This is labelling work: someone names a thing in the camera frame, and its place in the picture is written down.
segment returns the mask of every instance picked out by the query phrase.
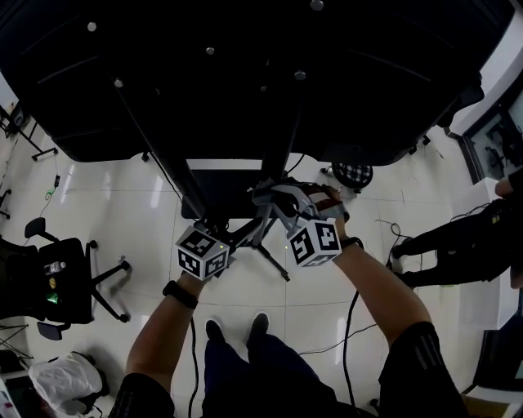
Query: wall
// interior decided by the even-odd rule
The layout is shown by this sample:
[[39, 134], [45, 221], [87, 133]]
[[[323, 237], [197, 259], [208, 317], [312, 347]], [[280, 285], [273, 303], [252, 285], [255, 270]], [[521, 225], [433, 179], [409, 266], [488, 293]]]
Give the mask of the wall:
[[6, 79], [0, 74], [0, 106], [4, 109], [9, 109], [11, 103], [18, 101], [13, 93], [13, 90], [9, 87]]
[[523, 7], [514, 2], [512, 22], [485, 66], [481, 69], [481, 87], [485, 98], [454, 115], [450, 130], [462, 135], [485, 113], [523, 70]]

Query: bracelet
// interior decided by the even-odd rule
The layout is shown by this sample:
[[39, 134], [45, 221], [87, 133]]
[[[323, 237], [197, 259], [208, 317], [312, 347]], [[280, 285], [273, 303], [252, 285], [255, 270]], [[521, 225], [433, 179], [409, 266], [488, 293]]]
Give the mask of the bracelet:
[[340, 242], [340, 244], [342, 245], [342, 249], [354, 243], [358, 244], [360, 248], [363, 250], [363, 243], [358, 237], [350, 237]]
[[196, 309], [198, 305], [198, 299], [196, 299], [194, 295], [191, 295], [186, 289], [180, 287], [174, 280], [171, 280], [163, 289], [163, 295], [171, 295], [189, 309]]

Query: office chair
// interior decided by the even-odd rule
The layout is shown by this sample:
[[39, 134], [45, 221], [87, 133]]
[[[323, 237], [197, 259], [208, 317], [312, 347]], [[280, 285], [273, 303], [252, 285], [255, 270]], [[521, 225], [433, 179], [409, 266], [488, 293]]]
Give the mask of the office chair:
[[0, 319], [28, 316], [43, 321], [44, 292], [37, 248], [0, 238]]
[[[46, 221], [37, 218], [25, 227], [25, 237], [39, 235], [51, 244], [41, 247], [21, 247], [0, 239], [0, 319], [30, 316], [38, 319], [38, 330], [50, 340], [61, 340], [61, 332], [73, 323], [87, 324], [93, 320], [92, 296], [114, 318], [127, 322], [126, 314], [118, 315], [96, 289], [96, 286], [118, 272], [129, 270], [131, 265], [120, 265], [93, 278], [91, 249], [95, 241], [86, 245], [77, 238], [59, 240], [46, 232]], [[46, 275], [44, 268], [55, 262], [65, 263], [61, 271]], [[45, 319], [62, 322], [54, 325]]]

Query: shoe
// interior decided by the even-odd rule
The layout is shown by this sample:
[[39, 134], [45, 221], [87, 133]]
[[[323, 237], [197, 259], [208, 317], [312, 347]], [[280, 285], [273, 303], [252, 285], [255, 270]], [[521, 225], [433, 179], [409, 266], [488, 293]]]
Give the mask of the shoe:
[[207, 332], [207, 337], [209, 338], [209, 341], [214, 341], [217, 343], [226, 342], [226, 338], [223, 336], [223, 332], [221, 331], [221, 325], [214, 318], [210, 318], [206, 321], [205, 332]]
[[256, 315], [251, 326], [251, 332], [248, 335], [247, 344], [260, 336], [264, 336], [269, 331], [269, 316], [265, 312]]

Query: black cable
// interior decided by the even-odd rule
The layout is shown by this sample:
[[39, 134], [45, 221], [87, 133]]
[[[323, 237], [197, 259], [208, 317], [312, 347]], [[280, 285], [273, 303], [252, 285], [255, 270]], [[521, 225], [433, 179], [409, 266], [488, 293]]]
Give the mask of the black cable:
[[[349, 340], [352, 336], [355, 336], [356, 334], [360, 334], [360, 332], [363, 332], [363, 331], [367, 331], [369, 328], [372, 328], [372, 327], [377, 327], [378, 325], [375, 323], [373, 325], [369, 325], [368, 327], [365, 327], [363, 329], [360, 329], [358, 331], [354, 331], [352, 334], [350, 334], [347, 339]], [[319, 354], [319, 353], [326, 353], [327, 351], [331, 350], [331, 349], [335, 349], [336, 347], [338, 347], [343, 341], [345, 340], [341, 340], [339, 343], [335, 344], [335, 345], [331, 345], [330, 347], [326, 348], [326, 349], [315, 349], [315, 350], [312, 350], [312, 351], [304, 351], [303, 353], [300, 353], [299, 355], [301, 356], [304, 356], [306, 354]]]
[[293, 168], [291, 168], [287, 173], [285, 173], [284, 177], [287, 177], [292, 170], [294, 170], [300, 162], [302, 162], [303, 157], [305, 157], [305, 154], [303, 153], [299, 160], [297, 160], [297, 163], [293, 165]]
[[351, 385], [351, 379], [349, 378], [349, 371], [346, 368], [346, 347], [347, 347], [347, 342], [349, 340], [349, 330], [351, 328], [352, 311], [354, 311], [354, 307], [356, 305], [356, 301], [358, 300], [359, 295], [360, 295], [360, 293], [356, 292], [354, 294], [354, 299], [352, 299], [351, 307], [349, 308], [349, 316], [346, 319], [345, 339], [343, 340], [343, 373], [345, 373], [346, 385], [349, 388], [349, 396], [351, 397], [351, 405], [353, 407], [355, 407], [356, 404], [354, 402], [354, 394], [352, 393], [352, 385]]
[[96, 405], [93, 405], [92, 407], [98, 410], [98, 412], [100, 413], [100, 418], [104, 415], [104, 413], [101, 411], [99, 407], [97, 407]]
[[463, 216], [469, 216], [469, 215], [471, 215], [474, 211], [477, 211], [478, 209], [481, 209], [481, 208], [485, 208], [485, 207], [488, 206], [488, 205], [490, 205], [490, 202], [489, 202], [489, 203], [485, 203], [485, 204], [480, 205], [480, 206], [476, 206], [474, 209], [472, 209], [471, 211], [468, 211], [467, 213], [463, 213], [463, 214], [461, 214], [461, 215], [456, 215], [456, 216], [454, 216], [454, 217], [450, 220], [450, 222], [452, 222], [453, 220], [455, 220], [455, 219], [457, 219], [457, 218], [461, 218], [461, 217], [463, 217]]
[[400, 238], [412, 238], [412, 237], [409, 237], [408, 235], [402, 235], [401, 227], [396, 222], [389, 222], [388, 220], [381, 220], [381, 219], [376, 219], [376, 220], [374, 220], [374, 222], [384, 222], [385, 224], [389, 224], [391, 226], [391, 232], [397, 237], [396, 240], [394, 241], [394, 244], [392, 244], [391, 250], [389, 251], [389, 256], [387, 257], [386, 266], [387, 267], [392, 266], [392, 263], [391, 263], [392, 248], [394, 248], [396, 246], [398, 241], [400, 241]]
[[190, 319], [190, 330], [193, 333], [193, 360], [194, 360], [194, 378], [196, 379], [196, 384], [194, 385], [194, 391], [193, 394], [190, 396], [189, 401], [189, 418], [192, 417], [193, 413], [193, 401], [194, 397], [196, 396], [196, 392], [198, 392], [198, 386], [199, 386], [199, 373], [198, 373], [198, 360], [196, 360], [196, 330], [194, 328], [194, 319]]

